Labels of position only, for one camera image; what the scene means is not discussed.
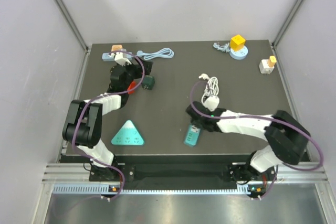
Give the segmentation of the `red cube plug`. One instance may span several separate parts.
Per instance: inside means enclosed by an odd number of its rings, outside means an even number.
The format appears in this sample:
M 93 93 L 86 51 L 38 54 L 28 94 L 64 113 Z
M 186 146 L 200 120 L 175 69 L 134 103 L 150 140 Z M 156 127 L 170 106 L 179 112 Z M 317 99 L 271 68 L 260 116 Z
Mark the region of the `red cube plug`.
M 128 87 L 128 94 L 133 94 L 136 86 L 137 86 L 137 83 L 135 81 L 132 81 Z

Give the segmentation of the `dark green cube plug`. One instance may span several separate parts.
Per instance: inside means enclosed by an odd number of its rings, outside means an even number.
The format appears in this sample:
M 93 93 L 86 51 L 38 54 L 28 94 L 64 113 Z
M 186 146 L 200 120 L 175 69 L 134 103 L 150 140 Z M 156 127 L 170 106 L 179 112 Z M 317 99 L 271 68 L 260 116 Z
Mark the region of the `dark green cube plug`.
M 153 90 L 155 85 L 155 78 L 151 75 L 147 75 L 144 77 L 141 86 L 144 90 Z

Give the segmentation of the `teal power strip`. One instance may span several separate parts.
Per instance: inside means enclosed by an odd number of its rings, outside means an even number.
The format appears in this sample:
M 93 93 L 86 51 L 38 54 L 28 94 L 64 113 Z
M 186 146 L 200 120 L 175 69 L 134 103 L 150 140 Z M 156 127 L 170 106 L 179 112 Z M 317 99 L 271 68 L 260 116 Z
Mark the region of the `teal power strip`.
M 184 139 L 184 144 L 188 146 L 195 146 L 198 141 L 201 129 L 197 128 L 195 125 L 190 124 Z

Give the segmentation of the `teal triangular socket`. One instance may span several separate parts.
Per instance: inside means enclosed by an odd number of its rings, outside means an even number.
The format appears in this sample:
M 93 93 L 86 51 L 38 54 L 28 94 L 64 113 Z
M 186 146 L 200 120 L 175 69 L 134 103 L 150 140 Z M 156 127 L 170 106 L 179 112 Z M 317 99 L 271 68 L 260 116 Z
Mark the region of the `teal triangular socket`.
M 142 146 L 144 139 L 131 120 L 127 120 L 111 140 L 112 145 Z

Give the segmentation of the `round light blue socket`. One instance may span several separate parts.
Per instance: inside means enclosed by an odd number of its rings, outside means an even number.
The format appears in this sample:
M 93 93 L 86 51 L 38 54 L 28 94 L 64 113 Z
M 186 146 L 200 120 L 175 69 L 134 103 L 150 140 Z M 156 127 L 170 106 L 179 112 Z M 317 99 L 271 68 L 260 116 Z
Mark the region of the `round light blue socket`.
M 232 48 L 230 49 L 229 55 L 235 60 L 244 60 L 248 54 L 248 48 L 244 46 L 242 49 L 238 51 L 234 51 Z

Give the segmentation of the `yellow cube plug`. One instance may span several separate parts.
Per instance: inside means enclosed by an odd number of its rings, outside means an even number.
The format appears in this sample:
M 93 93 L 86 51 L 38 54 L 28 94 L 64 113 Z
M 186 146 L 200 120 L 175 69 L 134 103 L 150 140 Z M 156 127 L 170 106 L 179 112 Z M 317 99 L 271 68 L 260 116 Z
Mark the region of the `yellow cube plug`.
M 241 50 L 245 45 L 245 38 L 241 35 L 236 35 L 230 39 L 229 46 L 233 51 Z

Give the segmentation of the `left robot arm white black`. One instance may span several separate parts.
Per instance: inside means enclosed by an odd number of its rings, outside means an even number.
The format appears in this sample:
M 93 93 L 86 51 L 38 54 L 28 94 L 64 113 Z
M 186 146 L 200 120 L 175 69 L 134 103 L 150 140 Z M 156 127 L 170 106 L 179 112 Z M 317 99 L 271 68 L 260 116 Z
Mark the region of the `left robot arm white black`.
M 107 92 L 90 100 L 73 100 L 62 130 L 62 138 L 72 143 L 89 156 L 93 166 L 101 168 L 101 174 L 107 180 L 114 180 L 119 168 L 114 164 L 114 154 L 101 140 L 102 116 L 124 107 L 129 98 L 131 83 L 136 79 L 149 76 L 153 62 L 139 60 L 138 64 L 119 64 L 110 70 L 110 84 Z

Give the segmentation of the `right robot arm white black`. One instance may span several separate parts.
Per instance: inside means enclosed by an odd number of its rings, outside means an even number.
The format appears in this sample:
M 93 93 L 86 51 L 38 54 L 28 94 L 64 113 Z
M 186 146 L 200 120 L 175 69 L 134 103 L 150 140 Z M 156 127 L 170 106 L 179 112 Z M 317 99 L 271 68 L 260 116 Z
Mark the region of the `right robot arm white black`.
M 186 108 L 191 124 L 208 132 L 237 133 L 259 138 L 268 145 L 251 153 L 243 174 L 252 180 L 276 165 L 297 165 L 308 144 L 310 133 L 291 114 L 278 110 L 271 115 L 248 115 L 227 109 L 210 111 L 200 102 Z

